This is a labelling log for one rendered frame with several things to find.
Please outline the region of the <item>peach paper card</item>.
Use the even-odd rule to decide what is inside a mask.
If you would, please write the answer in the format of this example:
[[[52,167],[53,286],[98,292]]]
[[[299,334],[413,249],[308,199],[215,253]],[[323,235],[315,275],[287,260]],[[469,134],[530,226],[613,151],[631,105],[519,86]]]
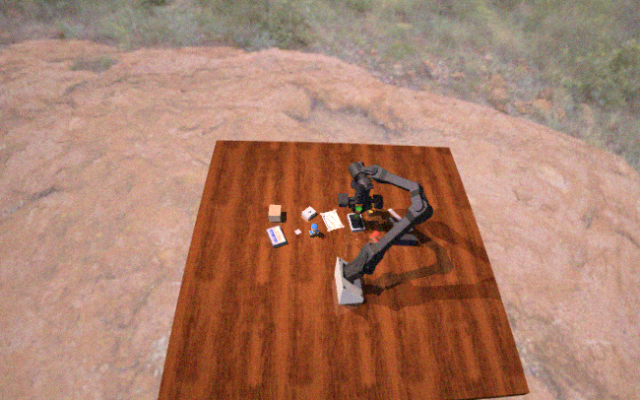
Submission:
[[[331,231],[331,230],[335,230],[335,229],[339,229],[339,228],[343,228],[344,226],[342,225],[337,213],[337,210],[334,209],[334,211],[330,211],[330,212],[326,212],[326,213],[320,213],[319,215],[322,216],[325,225],[327,227],[327,232]]]

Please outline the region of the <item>pale pink flat bar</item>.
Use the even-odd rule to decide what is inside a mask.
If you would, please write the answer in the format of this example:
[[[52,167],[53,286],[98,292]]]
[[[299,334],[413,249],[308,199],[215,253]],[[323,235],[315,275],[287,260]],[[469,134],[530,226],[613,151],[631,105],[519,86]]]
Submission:
[[[402,219],[390,208],[389,212],[400,222]]]

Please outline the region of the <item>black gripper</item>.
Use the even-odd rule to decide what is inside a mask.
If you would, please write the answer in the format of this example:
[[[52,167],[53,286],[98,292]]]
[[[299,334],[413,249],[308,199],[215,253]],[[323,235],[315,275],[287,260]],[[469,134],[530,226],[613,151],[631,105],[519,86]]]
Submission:
[[[369,193],[368,194],[360,194],[356,190],[354,196],[351,196],[351,197],[348,196],[348,193],[339,193],[338,194],[338,205],[339,205],[339,207],[348,207],[349,206],[349,208],[352,209],[353,213],[355,213],[355,204],[363,204],[362,207],[361,207],[362,210],[361,210],[360,214],[364,213],[367,210],[372,209],[372,203],[374,203],[374,208],[375,209],[382,209],[383,206],[384,206],[383,196],[382,195],[373,194],[373,199],[372,199],[372,196],[369,196]]]

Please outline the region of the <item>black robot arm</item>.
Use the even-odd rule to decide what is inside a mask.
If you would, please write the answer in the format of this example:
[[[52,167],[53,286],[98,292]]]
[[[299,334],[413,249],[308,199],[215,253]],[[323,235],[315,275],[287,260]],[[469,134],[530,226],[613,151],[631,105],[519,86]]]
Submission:
[[[354,281],[364,274],[372,275],[375,266],[383,258],[385,251],[408,233],[413,227],[424,223],[433,216],[433,208],[423,192],[422,186],[417,181],[412,181],[387,171],[384,167],[374,164],[366,167],[362,161],[349,165],[352,175],[351,188],[360,194],[368,194],[374,189],[373,178],[379,183],[392,184],[411,192],[412,205],[406,216],[392,229],[383,235],[376,243],[367,243],[361,248],[358,257],[351,263],[343,263],[343,277],[354,284]],[[368,175],[371,177],[368,177]]]

